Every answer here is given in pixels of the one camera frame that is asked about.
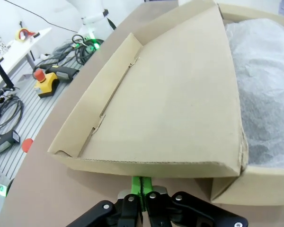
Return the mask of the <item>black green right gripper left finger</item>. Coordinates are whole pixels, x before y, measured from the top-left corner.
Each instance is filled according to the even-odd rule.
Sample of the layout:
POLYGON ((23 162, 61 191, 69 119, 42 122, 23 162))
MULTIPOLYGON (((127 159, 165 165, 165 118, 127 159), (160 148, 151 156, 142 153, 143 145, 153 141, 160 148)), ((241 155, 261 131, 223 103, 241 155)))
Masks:
POLYGON ((121 191, 116 203, 108 200, 100 201, 68 226, 141 227, 142 185, 140 178, 132 178, 131 189, 121 191))

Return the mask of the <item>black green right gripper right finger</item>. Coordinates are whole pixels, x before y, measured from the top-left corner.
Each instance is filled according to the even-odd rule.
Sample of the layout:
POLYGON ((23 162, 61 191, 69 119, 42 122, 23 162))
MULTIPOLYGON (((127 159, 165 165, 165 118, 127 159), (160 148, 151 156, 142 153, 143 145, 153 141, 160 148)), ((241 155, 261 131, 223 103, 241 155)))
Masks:
POLYGON ((246 218, 217 207, 187 192, 169 196, 163 186, 141 178, 144 209, 152 227, 246 227, 246 218))

